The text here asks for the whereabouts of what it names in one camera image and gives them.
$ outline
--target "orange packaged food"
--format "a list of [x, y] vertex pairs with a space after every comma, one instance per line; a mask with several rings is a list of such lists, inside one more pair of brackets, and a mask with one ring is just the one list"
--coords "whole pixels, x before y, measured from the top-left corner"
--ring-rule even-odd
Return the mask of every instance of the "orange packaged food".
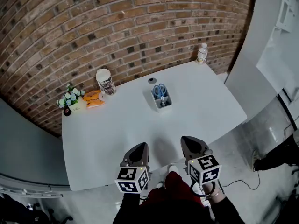
[[99, 99], [99, 94], [101, 93], [101, 90], [91, 91], [84, 95], [83, 100], [90, 101]]
[[90, 100], [87, 102], [86, 104], [86, 108], [89, 109], [89, 108], [94, 108], [94, 107], [97, 107], [97, 106], [100, 106], [102, 104], [104, 104], [105, 102], [102, 101], [102, 100], [99, 100], [99, 99], [93, 99], [93, 100]]

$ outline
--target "white wall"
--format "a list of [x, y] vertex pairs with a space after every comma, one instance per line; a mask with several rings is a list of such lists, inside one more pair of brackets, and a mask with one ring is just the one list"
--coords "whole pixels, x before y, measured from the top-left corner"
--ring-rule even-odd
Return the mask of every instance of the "white wall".
[[0, 174], [25, 181], [69, 185], [62, 141], [0, 99]]

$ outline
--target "small bottle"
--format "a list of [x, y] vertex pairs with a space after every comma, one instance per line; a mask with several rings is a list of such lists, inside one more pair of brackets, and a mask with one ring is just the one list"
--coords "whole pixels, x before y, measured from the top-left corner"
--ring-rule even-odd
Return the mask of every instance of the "small bottle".
[[206, 61], [206, 56], [207, 56], [207, 44], [202, 43], [201, 48], [198, 49], [197, 62], [199, 64], [204, 63]]

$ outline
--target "bottle cap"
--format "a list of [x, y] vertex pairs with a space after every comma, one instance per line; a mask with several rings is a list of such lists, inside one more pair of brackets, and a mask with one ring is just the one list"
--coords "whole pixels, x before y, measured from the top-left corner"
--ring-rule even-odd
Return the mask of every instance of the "bottle cap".
[[108, 80], [110, 77], [111, 77], [111, 73], [107, 69], [99, 69], [97, 71], [96, 78], [97, 78], [97, 81], [99, 81], [99, 82]]

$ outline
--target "small round object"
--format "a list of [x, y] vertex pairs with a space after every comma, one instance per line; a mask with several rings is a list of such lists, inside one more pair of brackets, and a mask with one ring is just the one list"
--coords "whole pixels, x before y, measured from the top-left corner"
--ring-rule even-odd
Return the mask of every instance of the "small round object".
[[65, 115], [65, 116], [70, 116], [70, 115], [71, 115], [71, 110], [70, 110], [69, 107], [66, 107], [66, 108], [64, 109], [64, 115]]
[[155, 84], [157, 82], [157, 79], [156, 78], [150, 78], [149, 79], [149, 83], [150, 84]]

